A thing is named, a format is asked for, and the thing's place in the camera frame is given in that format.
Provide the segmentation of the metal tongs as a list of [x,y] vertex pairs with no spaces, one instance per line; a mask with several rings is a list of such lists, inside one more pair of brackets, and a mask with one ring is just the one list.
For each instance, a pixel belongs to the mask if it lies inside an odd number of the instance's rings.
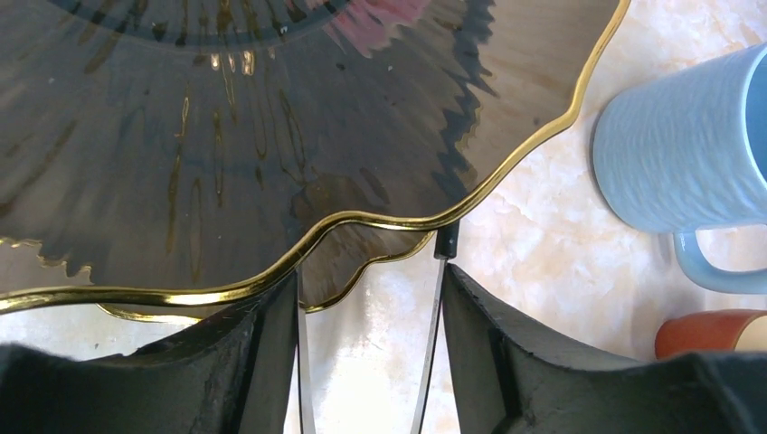
[[[440,328],[440,315],[443,294],[443,278],[447,264],[455,259],[459,244],[459,222],[451,223],[439,228],[436,235],[436,244],[433,257],[439,261],[436,279],[436,288],[431,308],[431,321],[424,361],[421,371],[420,387],[414,407],[413,419],[410,432],[419,434],[422,432],[425,411],[431,387],[431,376],[436,351],[437,336]],[[308,354],[308,332],[306,322],[307,310],[297,306],[296,325],[298,327],[298,341],[296,345],[296,360],[298,366],[298,414],[301,433],[316,433],[316,423],[311,395],[311,377]]]

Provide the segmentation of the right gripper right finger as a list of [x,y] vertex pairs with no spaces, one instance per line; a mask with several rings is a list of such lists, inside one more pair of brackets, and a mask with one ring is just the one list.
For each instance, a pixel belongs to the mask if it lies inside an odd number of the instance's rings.
[[766,356],[644,363],[576,341],[444,272],[443,317],[464,433],[763,433]]

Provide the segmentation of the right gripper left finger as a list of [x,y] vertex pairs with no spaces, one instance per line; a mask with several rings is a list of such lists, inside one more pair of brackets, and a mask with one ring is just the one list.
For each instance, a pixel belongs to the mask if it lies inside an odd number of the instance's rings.
[[130,355],[1,348],[4,433],[280,433],[298,342],[289,275]]

